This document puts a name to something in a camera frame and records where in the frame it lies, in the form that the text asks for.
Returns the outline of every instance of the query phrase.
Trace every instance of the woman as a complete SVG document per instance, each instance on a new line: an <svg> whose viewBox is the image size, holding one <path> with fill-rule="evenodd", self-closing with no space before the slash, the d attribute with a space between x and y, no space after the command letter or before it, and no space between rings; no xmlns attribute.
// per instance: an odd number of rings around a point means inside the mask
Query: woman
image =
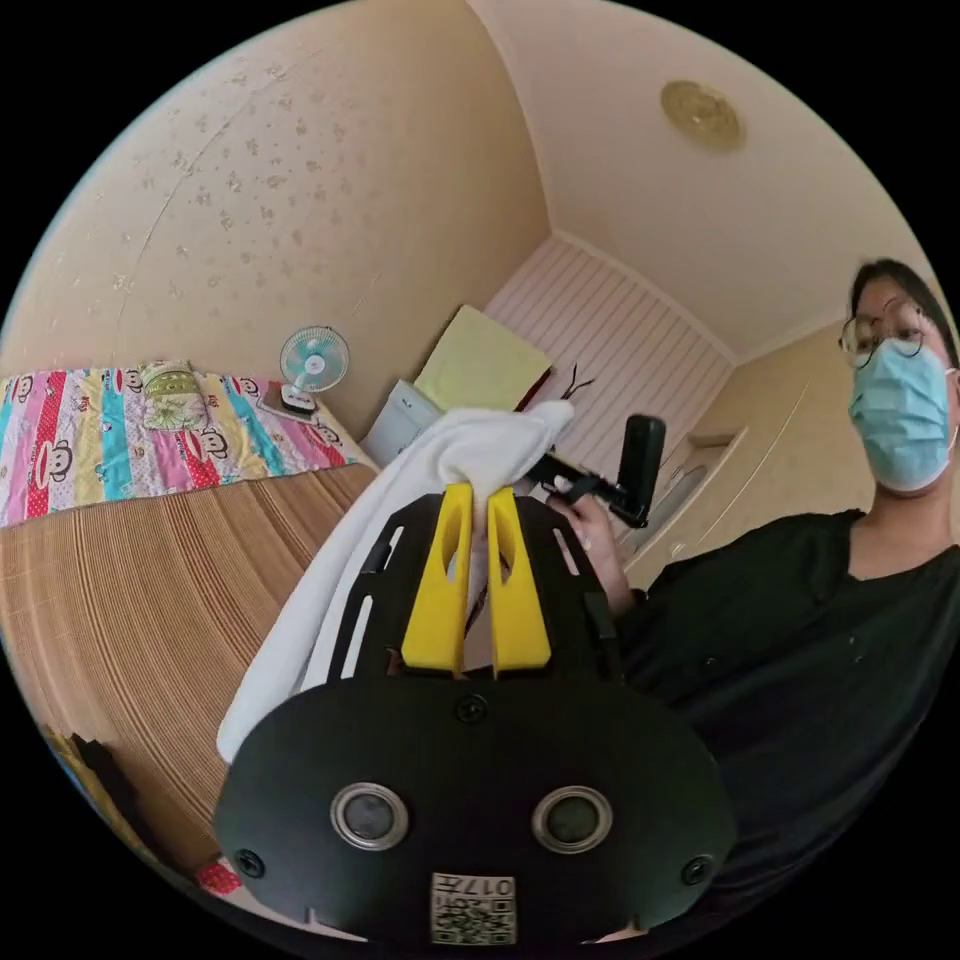
<svg viewBox="0 0 960 960"><path fill-rule="evenodd" d="M960 636L949 321L894 260L860 270L850 310L840 343L876 480L869 513L776 520L671 564L645 595L617 563L606 512L551 500L620 618L629 682L693 724L738 821L707 895L644 941L657 953L775 892L849 826L926 715Z"/></svg>

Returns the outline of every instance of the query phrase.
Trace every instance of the white cloth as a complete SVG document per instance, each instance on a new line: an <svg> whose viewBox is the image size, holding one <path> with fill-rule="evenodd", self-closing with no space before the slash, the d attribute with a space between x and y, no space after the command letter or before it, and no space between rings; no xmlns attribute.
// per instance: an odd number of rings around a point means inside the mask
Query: white cloth
<svg viewBox="0 0 960 960"><path fill-rule="evenodd" d="M393 460L360 495L307 567L257 651L220 724L217 749L232 763L247 734L284 700L327 681L347 596L391 514L448 484L473 487L469 597L486 583L487 498L521 481L573 418L565 400L526 413L454 410ZM352 676L357 649L343 676Z"/></svg>

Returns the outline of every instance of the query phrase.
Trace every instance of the woven mat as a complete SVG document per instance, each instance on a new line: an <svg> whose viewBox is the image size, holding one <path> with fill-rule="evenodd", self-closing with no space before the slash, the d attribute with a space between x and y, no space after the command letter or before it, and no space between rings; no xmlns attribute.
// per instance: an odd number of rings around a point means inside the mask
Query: woven mat
<svg viewBox="0 0 960 960"><path fill-rule="evenodd" d="M0 531L0 629L35 717L109 747L187 869L217 853L220 720L284 601L373 476L358 464Z"/></svg>

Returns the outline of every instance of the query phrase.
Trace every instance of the blue surgical mask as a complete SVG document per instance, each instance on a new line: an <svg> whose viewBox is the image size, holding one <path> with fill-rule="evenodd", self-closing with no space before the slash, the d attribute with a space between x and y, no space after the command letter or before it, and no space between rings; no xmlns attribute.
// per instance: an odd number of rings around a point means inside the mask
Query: blue surgical mask
<svg viewBox="0 0 960 960"><path fill-rule="evenodd" d="M956 441L947 394L951 372L927 346L908 357L884 340L854 375L850 417L874 477L889 490L922 490L949 466Z"/></svg>

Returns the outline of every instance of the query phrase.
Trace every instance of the sticker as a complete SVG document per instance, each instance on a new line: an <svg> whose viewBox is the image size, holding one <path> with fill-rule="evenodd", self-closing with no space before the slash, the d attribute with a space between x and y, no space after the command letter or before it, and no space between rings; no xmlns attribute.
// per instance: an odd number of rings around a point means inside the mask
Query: sticker
<svg viewBox="0 0 960 960"><path fill-rule="evenodd" d="M517 942L513 877L435 873L430 891L434 943L494 946Z"/></svg>

